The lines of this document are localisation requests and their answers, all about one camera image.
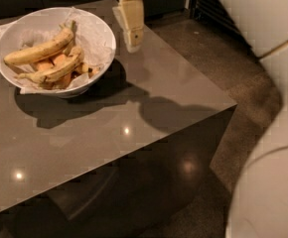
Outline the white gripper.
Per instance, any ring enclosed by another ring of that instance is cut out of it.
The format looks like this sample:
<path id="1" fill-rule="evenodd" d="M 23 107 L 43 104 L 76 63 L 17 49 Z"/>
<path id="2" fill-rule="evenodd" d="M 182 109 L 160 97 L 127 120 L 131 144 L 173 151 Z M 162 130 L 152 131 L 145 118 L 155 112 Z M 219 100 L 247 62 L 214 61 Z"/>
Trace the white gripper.
<path id="1" fill-rule="evenodd" d="M 144 37 L 143 0 L 119 0 L 113 14 L 123 31 L 127 51 L 136 53 Z"/>

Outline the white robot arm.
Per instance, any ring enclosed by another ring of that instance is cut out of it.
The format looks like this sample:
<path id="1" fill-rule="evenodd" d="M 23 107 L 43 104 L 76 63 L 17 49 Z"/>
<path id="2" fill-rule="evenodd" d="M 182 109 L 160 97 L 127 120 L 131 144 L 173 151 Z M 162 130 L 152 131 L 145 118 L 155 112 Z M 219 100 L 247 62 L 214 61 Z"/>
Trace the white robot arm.
<path id="1" fill-rule="evenodd" d="M 288 0 L 219 0 L 282 106 L 236 183 L 224 238 L 288 238 Z"/>

